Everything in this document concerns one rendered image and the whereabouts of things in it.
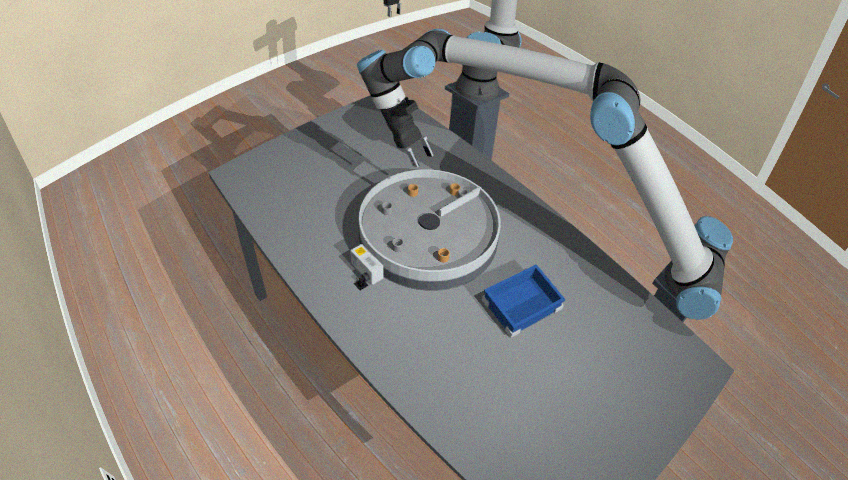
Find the gray tabletop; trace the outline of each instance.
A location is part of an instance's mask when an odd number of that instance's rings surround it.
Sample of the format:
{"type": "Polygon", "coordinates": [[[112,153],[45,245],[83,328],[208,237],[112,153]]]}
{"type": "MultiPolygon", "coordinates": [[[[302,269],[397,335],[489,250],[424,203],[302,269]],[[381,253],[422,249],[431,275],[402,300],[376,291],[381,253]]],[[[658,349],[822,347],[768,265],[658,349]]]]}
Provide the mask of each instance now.
{"type": "Polygon", "coordinates": [[[485,271],[441,290],[359,290],[368,189],[409,170],[370,99],[212,173],[236,215],[341,351],[468,480],[656,478],[732,373],[673,313],[528,189],[421,111],[435,156],[498,204],[485,271]],[[483,289],[539,265],[564,309],[510,338],[483,289]]]}

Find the blue bin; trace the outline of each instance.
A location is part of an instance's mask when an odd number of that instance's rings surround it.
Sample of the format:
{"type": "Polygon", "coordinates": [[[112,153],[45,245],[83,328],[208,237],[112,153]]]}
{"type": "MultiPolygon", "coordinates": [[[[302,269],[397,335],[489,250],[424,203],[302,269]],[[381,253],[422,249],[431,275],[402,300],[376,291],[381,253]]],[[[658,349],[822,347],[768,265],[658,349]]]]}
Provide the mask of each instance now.
{"type": "Polygon", "coordinates": [[[484,290],[489,310],[507,333],[517,333],[554,313],[565,299],[538,265],[484,290]]]}

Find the black circle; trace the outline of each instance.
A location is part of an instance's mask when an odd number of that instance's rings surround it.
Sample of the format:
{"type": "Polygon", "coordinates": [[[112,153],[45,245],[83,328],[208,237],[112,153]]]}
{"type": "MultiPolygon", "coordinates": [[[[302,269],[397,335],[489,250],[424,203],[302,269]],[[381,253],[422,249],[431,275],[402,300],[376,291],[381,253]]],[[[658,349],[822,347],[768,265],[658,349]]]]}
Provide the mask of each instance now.
{"type": "Polygon", "coordinates": [[[418,225],[424,230],[435,230],[439,228],[441,219],[435,213],[425,213],[418,217],[418,225]]]}

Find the beige wall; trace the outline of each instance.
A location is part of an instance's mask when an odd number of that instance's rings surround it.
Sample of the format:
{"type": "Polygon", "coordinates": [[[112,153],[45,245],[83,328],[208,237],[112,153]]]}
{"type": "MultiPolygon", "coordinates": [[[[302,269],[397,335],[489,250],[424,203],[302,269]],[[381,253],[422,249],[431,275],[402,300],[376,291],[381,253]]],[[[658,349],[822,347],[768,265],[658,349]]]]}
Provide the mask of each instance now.
{"type": "Polygon", "coordinates": [[[0,116],[0,478],[119,475],[59,310],[32,177],[0,116]]]}
{"type": "MultiPolygon", "coordinates": [[[[405,13],[450,0],[407,0],[405,13]]],[[[33,176],[269,58],[270,21],[296,45],[386,18],[379,0],[0,2],[0,111],[33,176]]],[[[277,43],[282,53],[283,42],[277,43]]]]}
{"type": "Polygon", "coordinates": [[[627,73],[640,91],[757,174],[838,6],[518,0],[517,18],[627,73]]]}

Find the blue joint cap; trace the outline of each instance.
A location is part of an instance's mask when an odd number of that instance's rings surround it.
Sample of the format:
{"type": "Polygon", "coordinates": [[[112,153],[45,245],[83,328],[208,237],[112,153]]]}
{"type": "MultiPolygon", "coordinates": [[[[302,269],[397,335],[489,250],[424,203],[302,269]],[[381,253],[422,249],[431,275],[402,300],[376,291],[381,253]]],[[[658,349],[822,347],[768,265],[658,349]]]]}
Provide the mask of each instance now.
{"type": "Polygon", "coordinates": [[[378,58],[382,57],[386,54],[385,50],[377,50],[376,52],[366,56],[362,60],[356,62],[356,68],[359,69],[359,73],[362,73],[363,70],[368,68],[368,65],[374,63],[378,58]]]}
{"type": "Polygon", "coordinates": [[[711,247],[728,251],[733,246],[733,234],[727,225],[713,217],[701,217],[695,223],[695,230],[701,240],[707,242],[711,247]]]}
{"type": "Polygon", "coordinates": [[[403,55],[403,71],[412,78],[429,75],[436,68],[436,54],[424,45],[410,48],[403,55]]]}
{"type": "Polygon", "coordinates": [[[592,102],[592,128],[610,145],[627,143],[636,128],[636,117],[624,97],[604,92],[592,102]]]}
{"type": "Polygon", "coordinates": [[[481,40],[484,42],[494,43],[497,45],[501,44],[501,39],[498,38],[494,33],[489,32],[474,32],[468,36],[471,40],[481,40]]]}
{"type": "Polygon", "coordinates": [[[691,287],[677,295],[677,310],[686,318],[710,318],[721,305],[721,294],[709,287],[691,287]]]}

